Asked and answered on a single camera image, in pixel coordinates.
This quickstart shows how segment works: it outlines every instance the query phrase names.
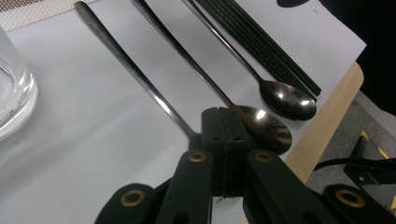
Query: wooden edge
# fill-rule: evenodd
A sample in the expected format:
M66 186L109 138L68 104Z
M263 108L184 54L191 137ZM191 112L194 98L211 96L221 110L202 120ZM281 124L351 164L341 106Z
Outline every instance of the wooden edge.
M361 68L357 63L353 63L285 159L285 163L303 183L306 183L314 171L318 160L361 88L363 80ZM248 224L248 221L244 218L241 224Z

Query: black cable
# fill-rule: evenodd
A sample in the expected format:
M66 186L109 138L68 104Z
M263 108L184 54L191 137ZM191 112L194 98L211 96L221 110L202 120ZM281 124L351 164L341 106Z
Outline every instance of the black cable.
M390 172L396 172L396 159L390 160L366 160L366 159L351 159L351 158L342 158L342 159L333 159L328 161L322 161L315 166L314 171L332 165L357 165L364 166L378 170L385 170Z

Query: dark background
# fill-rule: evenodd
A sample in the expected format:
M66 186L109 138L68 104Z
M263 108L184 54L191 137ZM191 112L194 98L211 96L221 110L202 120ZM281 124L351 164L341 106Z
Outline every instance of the dark background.
M364 74L361 91L396 116L396 0L320 0L366 44L357 63Z

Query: table mat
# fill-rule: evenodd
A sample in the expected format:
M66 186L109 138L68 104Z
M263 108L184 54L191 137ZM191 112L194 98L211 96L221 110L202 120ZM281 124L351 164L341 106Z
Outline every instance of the table mat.
M89 3L95 0L83 0ZM74 8L77 0L5 0L0 1L0 25L9 31L41 21Z

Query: spoon handle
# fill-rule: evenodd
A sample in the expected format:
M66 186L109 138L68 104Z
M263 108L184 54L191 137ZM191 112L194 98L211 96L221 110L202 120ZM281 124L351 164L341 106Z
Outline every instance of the spoon handle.
M207 16L202 12L200 8L194 3L193 0L182 0L184 4L194 13L194 15L206 26L207 29L215 35L218 40L226 47L228 51L242 64L246 67L246 69L253 75L258 81L262 78L260 75L254 70L254 68L248 63L248 61L233 47L230 41L221 34L218 28L207 18Z
M181 46L169 30L163 25L160 19L151 10L145 0L133 0L136 7L146 17L146 19L154 26L154 28L165 38L168 43L183 57L183 59L192 67L192 69L209 85L224 101L228 107L234 104L228 96L221 90L215 81L204 71L204 69L190 56L190 54Z
M79 16L88 25L91 31L98 37L102 43L111 51L111 53L120 61L128 72L139 82L139 84L154 98L155 101L168 113L168 115L177 123L184 133L191 138L195 131L190 128L186 121L176 112L176 110L165 100L161 93L154 87L149 79L132 61L128 54L122 49L120 44L114 39L106 27L99 21L93 11L84 2L75 3L76 11Z

